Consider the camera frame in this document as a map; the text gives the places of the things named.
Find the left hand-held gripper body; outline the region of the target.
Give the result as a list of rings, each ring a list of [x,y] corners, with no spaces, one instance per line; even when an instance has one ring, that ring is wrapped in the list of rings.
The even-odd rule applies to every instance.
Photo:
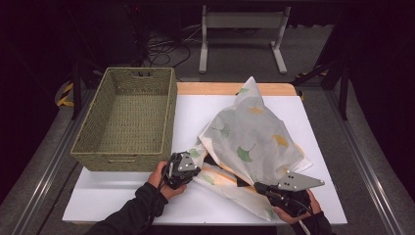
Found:
[[[173,153],[162,169],[164,183],[175,190],[188,184],[199,174],[201,168],[197,166],[188,152]]]

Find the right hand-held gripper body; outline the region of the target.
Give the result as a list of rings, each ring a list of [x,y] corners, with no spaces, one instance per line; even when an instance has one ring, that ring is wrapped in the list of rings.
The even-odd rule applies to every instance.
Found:
[[[288,171],[276,185],[269,185],[265,195],[273,207],[278,207],[290,216],[299,216],[310,211],[307,189],[323,186],[321,179]]]

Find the leaf print laundry bag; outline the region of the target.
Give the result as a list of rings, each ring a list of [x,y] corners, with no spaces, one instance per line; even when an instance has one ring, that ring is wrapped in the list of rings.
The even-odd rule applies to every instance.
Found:
[[[202,169],[195,177],[197,183],[266,220],[273,217],[272,206],[267,197],[255,191],[254,184],[276,185],[286,172],[312,166],[285,123],[264,105],[252,77],[234,103],[202,129],[190,155]],[[238,187],[219,175],[204,162],[207,155],[250,186]]]

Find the green woven basket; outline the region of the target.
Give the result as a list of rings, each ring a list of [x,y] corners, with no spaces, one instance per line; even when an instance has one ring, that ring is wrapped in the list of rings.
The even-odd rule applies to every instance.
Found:
[[[108,68],[70,154],[90,171],[151,171],[170,157],[172,68]]]

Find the person's right hand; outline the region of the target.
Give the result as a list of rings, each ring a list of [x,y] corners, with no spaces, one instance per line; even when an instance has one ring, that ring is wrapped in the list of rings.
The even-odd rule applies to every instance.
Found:
[[[309,189],[307,189],[306,192],[307,192],[307,194],[309,196],[309,199],[310,199],[310,209],[312,210],[313,214],[317,215],[318,213],[322,212],[320,204],[315,199],[313,193]],[[295,224],[295,223],[299,222],[300,220],[311,217],[310,212],[299,215],[297,217],[291,217],[289,214],[287,214],[285,211],[283,211],[282,209],[280,209],[278,207],[274,207],[273,210],[278,215],[278,217],[280,219],[282,219],[283,221],[285,221],[289,224]]]

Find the person's left hand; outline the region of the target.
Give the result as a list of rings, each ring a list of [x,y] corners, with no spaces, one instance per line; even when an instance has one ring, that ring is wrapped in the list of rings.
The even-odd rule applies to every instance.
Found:
[[[159,184],[162,182],[161,171],[165,165],[166,162],[159,162],[156,169],[150,174],[148,178],[148,182],[156,188],[158,188]],[[186,184],[180,186],[177,189],[171,189],[169,186],[162,186],[161,193],[167,200],[170,200],[171,198],[184,193],[186,189]]]

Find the white board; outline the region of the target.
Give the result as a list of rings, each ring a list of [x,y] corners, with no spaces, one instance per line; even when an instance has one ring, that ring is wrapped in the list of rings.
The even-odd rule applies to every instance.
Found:
[[[181,152],[195,145],[197,134],[222,109],[233,104],[233,95],[180,95],[177,97],[172,150]],[[308,116],[298,96],[265,96],[265,106],[281,119],[293,140],[311,159],[305,175],[325,182],[313,194],[333,224],[346,224],[346,216],[328,168],[317,144]],[[99,172],[83,169],[71,193],[63,221],[94,223],[118,211],[143,185],[147,172]],[[281,220],[267,221],[236,203],[217,195],[196,181],[171,199],[155,225],[272,226]]]

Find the black metal stand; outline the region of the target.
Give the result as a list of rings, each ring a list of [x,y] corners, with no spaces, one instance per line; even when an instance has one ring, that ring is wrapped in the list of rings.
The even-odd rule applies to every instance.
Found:
[[[72,119],[76,119],[82,108],[81,84],[87,89],[97,88],[105,70],[85,59],[77,60],[72,67],[73,83],[73,114]]]
[[[333,61],[329,62],[327,65],[320,65],[317,66],[314,70],[316,73],[320,73],[321,71],[328,70],[326,76],[324,76],[323,80],[321,81],[320,85],[324,90],[332,90],[337,83],[340,84],[340,94],[339,94],[339,102],[338,102],[338,109],[341,114],[341,117],[344,120],[347,120],[346,116],[346,102],[347,102],[347,94],[348,94],[348,82],[349,82],[349,69],[347,64],[340,61]],[[291,84],[294,86],[300,85],[309,81],[314,75],[308,75],[300,79],[294,79]]]

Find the yellow black striped tape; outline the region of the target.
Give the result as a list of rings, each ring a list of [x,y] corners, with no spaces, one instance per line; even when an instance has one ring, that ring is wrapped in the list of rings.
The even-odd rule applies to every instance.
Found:
[[[65,87],[61,95],[61,98],[57,102],[58,107],[61,107],[61,106],[73,107],[74,106],[74,102],[69,100],[69,93],[71,92],[72,89],[73,89],[73,83],[69,82],[67,86]]]
[[[296,75],[295,79],[300,79],[300,78],[303,78],[303,77],[308,76],[308,75],[323,76],[324,77],[324,76],[327,75],[327,73],[328,73],[328,70],[323,70],[320,73],[316,73],[314,71],[300,72]]]

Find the metal floor rail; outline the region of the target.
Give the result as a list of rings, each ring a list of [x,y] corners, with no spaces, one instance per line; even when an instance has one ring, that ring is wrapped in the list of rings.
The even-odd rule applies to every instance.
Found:
[[[93,95],[94,92],[91,90],[85,92],[84,98],[81,101],[82,108],[79,114],[75,120],[71,120],[69,122],[63,137],[61,138],[58,147],[52,156],[52,159],[45,168],[40,181],[36,184],[36,188],[32,193],[32,196],[28,201],[17,225],[15,226],[12,235],[25,235],[29,226],[36,217],[36,214],[46,198],[64,158],[69,154],[70,147],[73,144],[73,140],[80,127],[80,123],[85,117],[86,107],[90,104]]]
[[[355,164],[389,235],[406,235],[406,232],[399,223],[395,213],[392,211],[392,205],[381,182],[366,158],[362,148],[357,143],[357,139],[349,122],[342,117],[339,111],[340,103],[338,102],[336,95],[332,91],[325,91],[324,94],[346,136],[347,142],[353,153]]]

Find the white metal stand frame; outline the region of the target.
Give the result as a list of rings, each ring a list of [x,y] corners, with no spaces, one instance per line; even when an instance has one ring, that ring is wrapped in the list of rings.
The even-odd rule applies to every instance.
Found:
[[[199,62],[199,73],[208,70],[208,29],[209,28],[267,28],[275,29],[276,39],[270,42],[274,60],[281,74],[288,72],[282,53],[281,43],[290,17],[291,8],[277,12],[209,12],[206,5],[202,10],[202,46]]]

